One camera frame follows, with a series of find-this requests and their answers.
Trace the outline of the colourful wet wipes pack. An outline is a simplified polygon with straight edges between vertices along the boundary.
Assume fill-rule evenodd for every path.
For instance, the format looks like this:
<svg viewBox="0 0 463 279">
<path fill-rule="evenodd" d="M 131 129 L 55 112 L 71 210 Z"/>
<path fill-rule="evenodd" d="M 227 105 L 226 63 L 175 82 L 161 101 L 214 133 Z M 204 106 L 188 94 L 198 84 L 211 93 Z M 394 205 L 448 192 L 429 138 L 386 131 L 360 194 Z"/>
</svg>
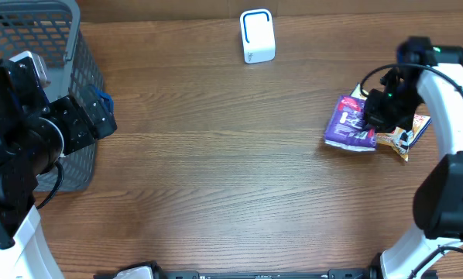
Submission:
<svg viewBox="0 0 463 279">
<path fill-rule="evenodd" d="M 341 101 L 343 108 L 349 110 L 345 123 L 353 129 L 348 133 L 349 149 L 376 151 L 380 146 L 387 146 L 408 161 L 410 148 L 431 124 L 430 116 L 415 114 L 410 130 L 396 127 L 389 133 L 377 133 L 374 129 L 364 129 L 366 125 L 363 119 L 365 100 L 366 97 L 360 92 L 360 84 L 357 84 L 352 93 L 344 96 Z"/>
</svg>

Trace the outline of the purple sanitary pad pack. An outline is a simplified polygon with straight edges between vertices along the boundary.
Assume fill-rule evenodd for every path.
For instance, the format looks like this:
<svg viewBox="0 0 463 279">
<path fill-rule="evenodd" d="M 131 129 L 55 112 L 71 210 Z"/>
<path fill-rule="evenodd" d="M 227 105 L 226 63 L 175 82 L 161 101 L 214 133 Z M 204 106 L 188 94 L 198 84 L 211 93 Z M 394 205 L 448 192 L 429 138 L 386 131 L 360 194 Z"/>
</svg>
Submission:
<svg viewBox="0 0 463 279">
<path fill-rule="evenodd" d="M 349 95 L 342 95 L 338 99 L 324 133 L 327 145 L 355 152 L 376 150 L 375 130 L 363 129 L 364 103 Z"/>
</svg>

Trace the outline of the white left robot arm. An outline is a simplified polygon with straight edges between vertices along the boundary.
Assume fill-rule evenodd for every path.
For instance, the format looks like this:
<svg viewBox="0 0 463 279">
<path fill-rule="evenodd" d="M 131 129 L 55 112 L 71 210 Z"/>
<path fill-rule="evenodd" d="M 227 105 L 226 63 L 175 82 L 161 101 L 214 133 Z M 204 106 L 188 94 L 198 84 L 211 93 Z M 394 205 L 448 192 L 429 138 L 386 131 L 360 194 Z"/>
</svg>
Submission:
<svg viewBox="0 0 463 279">
<path fill-rule="evenodd" d="M 82 102 L 49 101 L 46 68 L 22 53 L 0 60 L 0 278 L 61 278 L 39 209 L 63 183 L 60 158 L 110 136 L 111 96 L 89 84 Z"/>
</svg>

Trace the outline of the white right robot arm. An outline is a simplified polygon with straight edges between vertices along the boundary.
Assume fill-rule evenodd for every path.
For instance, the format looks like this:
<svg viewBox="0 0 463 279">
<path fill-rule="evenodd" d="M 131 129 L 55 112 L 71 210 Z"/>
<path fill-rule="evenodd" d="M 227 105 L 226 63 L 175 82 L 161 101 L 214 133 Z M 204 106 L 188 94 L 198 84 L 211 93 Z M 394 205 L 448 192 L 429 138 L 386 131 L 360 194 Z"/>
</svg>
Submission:
<svg viewBox="0 0 463 279">
<path fill-rule="evenodd" d="M 382 66 L 383 91 L 366 93 L 366 129 L 409 130 L 420 105 L 434 123 L 439 161 L 413 197 L 413 225 L 359 271 L 361 278 L 436 278 L 432 266 L 449 252 L 463 254 L 463 47 L 411 36 Z"/>
</svg>

